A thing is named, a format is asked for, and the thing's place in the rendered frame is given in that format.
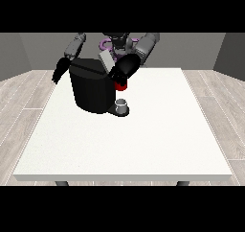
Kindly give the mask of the black coffee machine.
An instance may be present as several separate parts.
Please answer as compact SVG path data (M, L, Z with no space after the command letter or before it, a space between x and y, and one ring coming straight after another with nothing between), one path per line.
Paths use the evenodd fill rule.
M99 59L75 58L69 67L71 84L78 107L90 113L111 113L118 117L129 114L126 106L122 113L116 106L116 89Z

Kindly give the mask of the grey and purple robot trunk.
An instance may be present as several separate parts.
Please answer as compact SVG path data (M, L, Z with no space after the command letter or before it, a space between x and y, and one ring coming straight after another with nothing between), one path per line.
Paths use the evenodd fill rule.
M99 48L101 51L108 50L115 61L130 54L134 44L139 41L139 38L131 38L129 33L104 33L104 35L106 38L100 42Z

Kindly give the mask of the red pod holder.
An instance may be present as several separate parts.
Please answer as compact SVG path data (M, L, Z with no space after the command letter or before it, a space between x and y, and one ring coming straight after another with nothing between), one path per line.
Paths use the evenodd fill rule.
M125 85L121 85L120 83L117 83L116 81L114 82L115 89L117 91L124 91L127 88L127 82Z

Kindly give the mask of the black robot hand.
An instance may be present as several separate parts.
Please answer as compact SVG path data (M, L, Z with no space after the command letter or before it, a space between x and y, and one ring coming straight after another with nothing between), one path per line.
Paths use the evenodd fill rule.
M61 58L56 64L56 69L52 76L52 81L58 83L62 75L69 69L71 61L68 58Z
M127 80L139 69L140 57L136 54L127 54L116 61L108 74L108 77L120 84L126 85Z

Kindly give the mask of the pale grey machine lid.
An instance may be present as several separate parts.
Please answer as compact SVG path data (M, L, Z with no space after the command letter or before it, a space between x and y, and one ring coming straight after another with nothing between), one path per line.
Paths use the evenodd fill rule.
M112 67L115 65L114 60L108 50L104 50L99 53L99 59L107 73L109 73Z

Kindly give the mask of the small grey cup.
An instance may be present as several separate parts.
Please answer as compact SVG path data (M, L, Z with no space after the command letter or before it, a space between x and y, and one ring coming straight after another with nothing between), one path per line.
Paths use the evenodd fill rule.
M115 101L115 105L116 105L116 111L119 114L124 114L127 110L127 102L125 99L118 99L117 101Z

